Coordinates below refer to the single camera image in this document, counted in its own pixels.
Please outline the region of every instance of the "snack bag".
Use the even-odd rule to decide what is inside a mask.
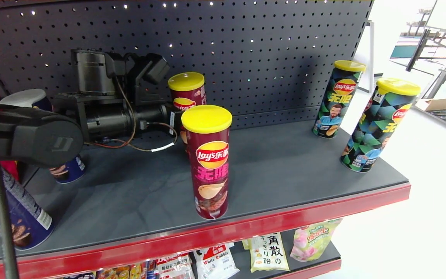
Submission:
[[[63,279],[95,279],[95,278],[96,278],[95,272],[86,272],[82,274],[63,277]]]
[[[129,279],[130,266],[122,266],[98,272],[98,279]]]
[[[250,240],[251,272],[256,270],[290,271],[279,232]]]
[[[240,270],[235,266],[231,245],[223,244],[194,252],[198,279],[228,279]]]
[[[130,265],[130,278],[129,279],[141,279],[142,265],[141,263],[136,263],[135,265]]]
[[[146,269],[146,279],[159,279],[159,272],[156,261],[146,261],[144,263]]]
[[[188,253],[158,258],[156,265],[159,279],[195,279]]]
[[[293,248],[290,256],[300,262],[319,259],[340,221],[342,221],[342,218],[297,229],[293,237]]]
[[[242,245],[244,246],[244,249],[249,250],[249,241],[251,240],[251,238],[249,239],[244,239],[242,240]]]

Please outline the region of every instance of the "maroon chip can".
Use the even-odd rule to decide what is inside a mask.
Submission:
[[[181,111],[206,104],[204,76],[198,72],[183,72],[172,76],[168,80],[168,87],[172,92],[173,106]],[[183,127],[180,131],[180,137],[187,144],[187,136]]]
[[[182,124],[187,130],[197,213],[204,219],[218,219],[228,209],[232,114],[218,106],[196,106],[182,114]]]

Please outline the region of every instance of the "pink snack bag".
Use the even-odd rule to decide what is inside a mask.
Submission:
[[[290,256],[300,262],[319,259],[340,221],[342,221],[341,218],[297,229],[293,237]]]

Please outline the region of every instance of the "barcode label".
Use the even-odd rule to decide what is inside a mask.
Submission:
[[[175,127],[175,113],[173,111],[170,113],[170,126]]]
[[[49,227],[51,227],[53,219],[44,210],[41,210],[41,214],[39,214],[39,217],[37,217],[37,222],[39,222],[44,229],[48,230]]]
[[[373,97],[373,100],[374,100],[375,102],[381,103],[381,101],[383,100],[383,98],[384,98],[384,95],[379,94],[379,93],[376,93],[375,96]]]

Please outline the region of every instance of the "store shelf unit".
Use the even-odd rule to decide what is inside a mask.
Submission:
[[[129,148],[85,150],[88,170],[77,182],[58,185],[41,169],[28,183],[26,189],[57,226],[41,245],[17,252],[21,278],[116,267],[407,199],[407,178],[386,162],[379,160],[366,174],[339,163],[347,133],[324,140],[310,132],[333,62],[352,59],[372,4],[0,2],[4,92],[42,88],[52,99],[76,90],[70,49],[154,52],[168,60],[170,74],[204,74],[208,102],[234,115],[230,209],[224,217],[209,221],[196,214],[180,144],[156,154]],[[142,86],[170,97],[166,80]],[[143,138],[136,143],[163,140],[151,134]],[[292,279],[338,269],[340,256],[329,249],[321,264],[262,277]]]
[[[409,197],[407,178],[383,160],[366,174],[345,168],[338,158],[348,134],[341,131],[325,141],[310,132],[312,125],[232,131],[230,208],[216,221],[196,213],[182,145],[156,159],[128,149],[89,150],[82,154],[87,174],[69,185],[57,185],[48,171],[38,171],[27,190],[55,217],[57,227],[41,245],[17,252],[21,278],[125,265],[291,230]]]

